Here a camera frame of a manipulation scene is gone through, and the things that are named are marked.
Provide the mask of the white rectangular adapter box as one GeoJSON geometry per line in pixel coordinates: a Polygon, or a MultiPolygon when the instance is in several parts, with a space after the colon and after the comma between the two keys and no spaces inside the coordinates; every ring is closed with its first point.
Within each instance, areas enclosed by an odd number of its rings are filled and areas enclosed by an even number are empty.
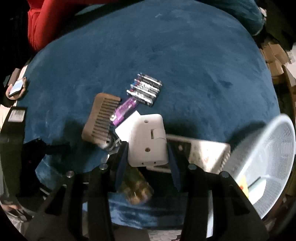
{"type": "Polygon", "coordinates": [[[160,114],[142,115],[135,122],[128,142],[127,160],[132,167],[168,163],[167,137],[160,114]]]}

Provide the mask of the white power bank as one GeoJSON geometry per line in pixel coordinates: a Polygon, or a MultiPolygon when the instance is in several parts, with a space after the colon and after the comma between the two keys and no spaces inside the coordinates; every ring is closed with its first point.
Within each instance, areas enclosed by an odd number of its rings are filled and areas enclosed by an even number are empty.
{"type": "Polygon", "coordinates": [[[259,177],[248,187],[248,199],[251,204],[255,204],[260,198],[263,197],[266,184],[266,178],[259,177]]]}

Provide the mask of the amber pill bottle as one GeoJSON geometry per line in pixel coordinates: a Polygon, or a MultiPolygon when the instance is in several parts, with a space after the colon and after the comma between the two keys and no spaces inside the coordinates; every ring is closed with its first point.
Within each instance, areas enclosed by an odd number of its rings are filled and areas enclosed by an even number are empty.
{"type": "Polygon", "coordinates": [[[131,205],[140,205],[148,202],[154,191],[138,168],[128,165],[119,192],[131,205]]]}

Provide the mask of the white remote control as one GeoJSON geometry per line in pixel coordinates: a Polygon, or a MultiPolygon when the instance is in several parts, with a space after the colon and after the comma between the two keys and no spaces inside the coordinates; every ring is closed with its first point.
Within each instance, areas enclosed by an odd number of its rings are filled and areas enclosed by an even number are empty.
{"type": "Polygon", "coordinates": [[[189,163],[195,164],[209,173],[218,174],[230,157],[229,144],[198,140],[167,134],[167,142],[176,144],[185,153],[189,163]]]}

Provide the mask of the light blue plastic basket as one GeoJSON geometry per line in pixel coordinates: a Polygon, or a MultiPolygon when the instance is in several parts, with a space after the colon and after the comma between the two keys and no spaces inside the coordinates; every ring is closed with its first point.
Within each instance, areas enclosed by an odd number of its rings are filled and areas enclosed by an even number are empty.
{"type": "Polygon", "coordinates": [[[249,187],[257,178],[266,178],[262,198],[253,207],[261,218],[282,194],[295,159],[295,128],[286,114],[280,114],[263,128],[246,137],[231,153],[223,167],[236,182],[249,187]]]}

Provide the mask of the brown wooden comb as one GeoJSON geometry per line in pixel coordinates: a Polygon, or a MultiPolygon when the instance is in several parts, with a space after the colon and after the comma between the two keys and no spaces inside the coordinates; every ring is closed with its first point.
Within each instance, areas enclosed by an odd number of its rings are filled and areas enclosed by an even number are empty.
{"type": "Polygon", "coordinates": [[[111,150],[114,137],[110,131],[111,116],[118,108],[120,97],[99,93],[95,96],[89,118],[82,131],[82,140],[93,143],[103,150],[111,150]]]}

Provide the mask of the white paper card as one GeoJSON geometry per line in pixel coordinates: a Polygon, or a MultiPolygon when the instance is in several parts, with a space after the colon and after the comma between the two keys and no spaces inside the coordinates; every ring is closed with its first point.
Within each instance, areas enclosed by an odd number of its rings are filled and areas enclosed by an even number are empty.
{"type": "Polygon", "coordinates": [[[135,123],[139,120],[140,117],[140,113],[138,111],[135,111],[115,129],[115,133],[121,141],[130,141],[131,132],[134,128],[135,123]]]}

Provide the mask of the purple lighter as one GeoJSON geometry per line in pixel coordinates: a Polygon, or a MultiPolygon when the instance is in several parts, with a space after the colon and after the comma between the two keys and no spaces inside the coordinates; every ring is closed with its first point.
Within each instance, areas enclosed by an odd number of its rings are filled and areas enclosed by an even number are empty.
{"type": "Polygon", "coordinates": [[[138,102],[135,98],[129,97],[122,105],[120,105],[111,115],[110,121],[114,126],[120,125],[126,115],[135,109],[138,102]]]}

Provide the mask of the battery pack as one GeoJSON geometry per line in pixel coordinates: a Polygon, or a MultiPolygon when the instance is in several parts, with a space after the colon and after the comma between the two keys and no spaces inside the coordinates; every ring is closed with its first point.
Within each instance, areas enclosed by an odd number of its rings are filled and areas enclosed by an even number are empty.
{"type": "Polygon", "coordinates": [[[133,97],[138,102],[152,107],[158,98],[158,95],[163,87],[161,81],[149,75],[138,73],[137,77],[126,90],[128,96],[133,97]]]}

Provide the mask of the smartphone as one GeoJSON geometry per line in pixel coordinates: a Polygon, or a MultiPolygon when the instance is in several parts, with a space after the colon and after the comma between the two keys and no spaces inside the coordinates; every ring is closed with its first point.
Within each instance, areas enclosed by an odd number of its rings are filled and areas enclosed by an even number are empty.
{"type": "Polygon", "coordinates": [[[26,77],[17,80],[9,92],[9,97],[19,94],[24,88],[26,82],[27,82],[26,77]]]}

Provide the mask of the cardboard boxes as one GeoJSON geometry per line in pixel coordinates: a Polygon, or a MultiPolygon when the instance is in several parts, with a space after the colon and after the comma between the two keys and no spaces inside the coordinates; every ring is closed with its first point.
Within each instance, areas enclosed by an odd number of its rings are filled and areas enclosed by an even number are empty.
{"type": "Polygon", "coordinates": [[[283,66],[287,66],[288,63],[291,63],[287,52],[284,51],[280,44],[269,41],[261,45],[261,53],[271,72],[273,84],[284,82],[285,72],[283,66]]]}

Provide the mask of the red sleeve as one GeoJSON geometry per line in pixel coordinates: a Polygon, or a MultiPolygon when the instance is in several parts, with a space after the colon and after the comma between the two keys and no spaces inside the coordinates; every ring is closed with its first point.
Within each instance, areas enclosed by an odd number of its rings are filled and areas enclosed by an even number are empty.
{"type": "Polygon", "coordinates": [[[40,51],[54,39],[62,15],[73,5],[107,4],[101,0],[44,0],[28,1],[28,41],[35,51],[40,51]]]}

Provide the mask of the dark blue velvet blanket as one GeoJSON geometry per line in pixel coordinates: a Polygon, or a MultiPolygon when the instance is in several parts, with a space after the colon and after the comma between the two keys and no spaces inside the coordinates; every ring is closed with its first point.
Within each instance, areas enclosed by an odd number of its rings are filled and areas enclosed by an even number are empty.
{"type": "Polygon", "coordinates": [[[248,32],[256,36],[264,26],[263,15],[255,1],[250,0],[213,0],[206,4],[219,8],[237,18],[248,32]]]}

